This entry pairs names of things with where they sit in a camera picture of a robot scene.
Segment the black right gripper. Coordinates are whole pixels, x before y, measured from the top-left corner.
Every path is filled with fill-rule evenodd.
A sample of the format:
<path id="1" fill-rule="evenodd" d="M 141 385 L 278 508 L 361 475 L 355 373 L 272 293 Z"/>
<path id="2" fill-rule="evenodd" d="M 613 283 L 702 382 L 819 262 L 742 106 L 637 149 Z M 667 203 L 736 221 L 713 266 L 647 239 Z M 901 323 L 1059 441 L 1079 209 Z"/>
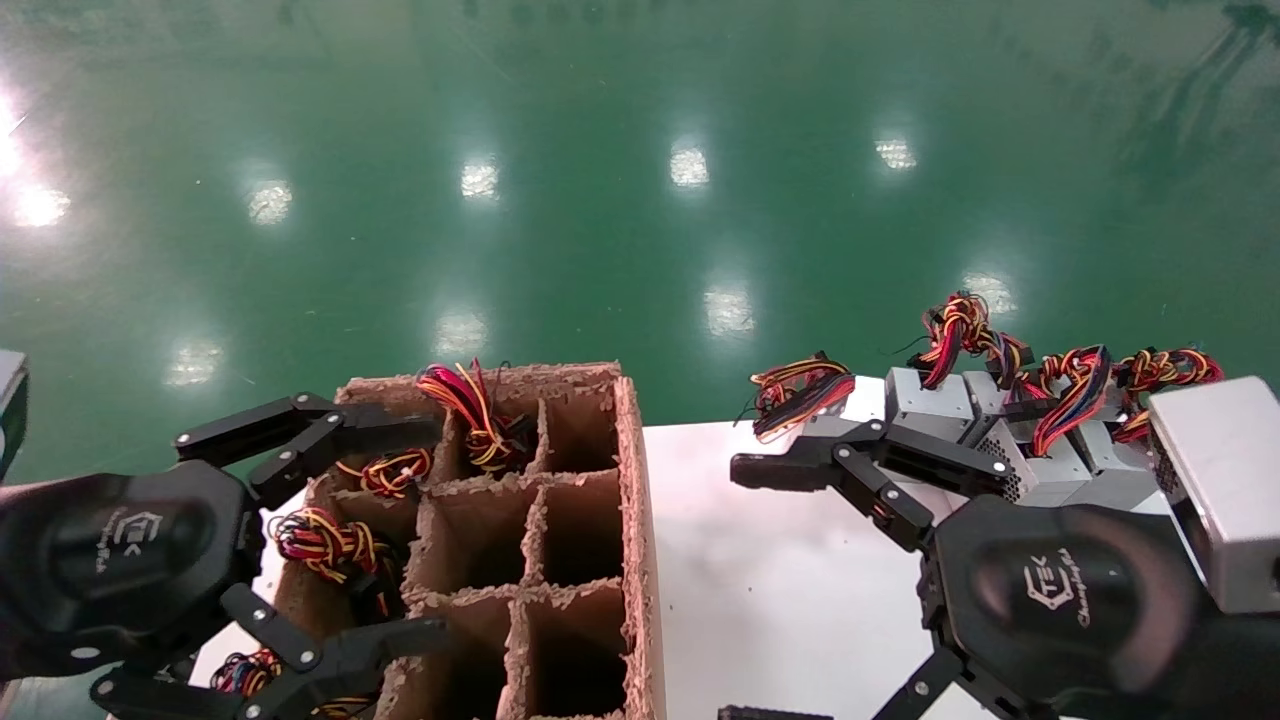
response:
<path id="1" fill-rule="evenodd" d="M 1094 505 L 970 500 L 933 530 L 924 589 L 937 650 L 873 719 L 923 719 L 963 684 L 997 719 L 1059 719 L 1012 701 L 1157 694 L 1201 615 L 1172 521 Z M 719 719 L 820 719 L 727 705 Z"/>

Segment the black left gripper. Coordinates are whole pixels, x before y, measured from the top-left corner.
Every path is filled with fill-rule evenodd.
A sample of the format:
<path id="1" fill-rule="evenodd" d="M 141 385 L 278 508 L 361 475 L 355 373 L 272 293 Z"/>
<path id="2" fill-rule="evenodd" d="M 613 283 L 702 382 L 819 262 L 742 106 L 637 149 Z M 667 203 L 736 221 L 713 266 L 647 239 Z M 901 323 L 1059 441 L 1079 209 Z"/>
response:
<path id="1" fill-rule="evenodd" d="M 278 510 L 344 457 L 440 438 L 435 416 L 301 393 L 174 438 L 180 461 L 205 462 L 4 488 L 3 679 L 160 666 L 233 620 L 283 664 L 264 689 L 233 694 L 123 664 L 90 698 L 114 719 L 306 719 L 329 701 L 372 693 L 393 660 L 445 647 L 445 619 L 358 626 L 314 643 L 248 587 L 261 568 L 259 507 Z M 218 469 L 259 455 L 246 488 Z"/>

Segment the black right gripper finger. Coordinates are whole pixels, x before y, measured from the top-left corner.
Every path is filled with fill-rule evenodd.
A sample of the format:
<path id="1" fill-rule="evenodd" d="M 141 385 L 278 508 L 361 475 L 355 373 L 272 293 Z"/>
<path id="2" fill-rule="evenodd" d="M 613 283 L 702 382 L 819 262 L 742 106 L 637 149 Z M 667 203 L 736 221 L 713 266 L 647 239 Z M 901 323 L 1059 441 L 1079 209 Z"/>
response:
<path id="1" fill-rule="evenodd" d="M 934 529 L 932 511 L 897 478 L 972 498 L 997 495 L 1010 462 L 975 448 L 884 420 L 838 419 L 832 430 L 800 434 L 783 454 L 737 454 L 730 479 L 749 489 L 833 489 L 893 543 L 922 551 Z"/>

